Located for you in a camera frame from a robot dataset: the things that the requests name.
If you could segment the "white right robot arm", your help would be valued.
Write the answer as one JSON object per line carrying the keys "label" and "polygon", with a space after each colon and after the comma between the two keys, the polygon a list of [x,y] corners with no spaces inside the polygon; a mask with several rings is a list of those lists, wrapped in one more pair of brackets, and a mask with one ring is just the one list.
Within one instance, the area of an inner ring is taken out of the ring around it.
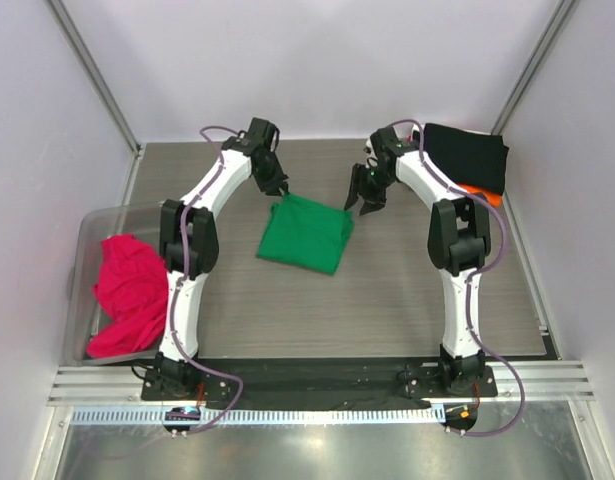
{"label": "white right robot arm", "polygon": [[399,182],[429,209],[427,251],[441,276],[445,315],[437,379],[449,395],[469,393],[485,369],[485,354],[473,338],[478,306],[469,299],[491,252],[488,210],[433,163],[421,142],[400,139],[392,126],[372,133],[364,152],[366,160],[352,168],[344,208],[361,202],[361,216],[380,211],[387,189]]}

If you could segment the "green t shirt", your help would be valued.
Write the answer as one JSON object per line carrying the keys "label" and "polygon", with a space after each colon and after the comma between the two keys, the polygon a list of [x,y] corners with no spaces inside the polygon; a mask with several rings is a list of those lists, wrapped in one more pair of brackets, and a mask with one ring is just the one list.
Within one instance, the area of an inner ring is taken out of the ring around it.
{"label": "green t shirt", "polygon": [[350,211],[287,194],[272,204],[256,256],[334,275],[354,226]]}

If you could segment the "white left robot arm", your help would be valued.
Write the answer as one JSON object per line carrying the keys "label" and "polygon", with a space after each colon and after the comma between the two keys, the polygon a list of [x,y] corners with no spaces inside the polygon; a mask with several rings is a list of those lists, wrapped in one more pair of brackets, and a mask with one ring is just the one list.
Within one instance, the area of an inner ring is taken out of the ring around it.
{"label": "white left robot arm", "polygon": [[158,249],[167,270],[167,324],[143,381],[144,399],[187,399],[199,389],[200,305],[218,261],[217,219],[226,202],[250,178],[267,196],[288,192],[288,176],[276,154],[280,130],[274,123],[255,117],[246,130],[222,130],[230,137],[215,147],[209,171],[190,192],[161,206]]}

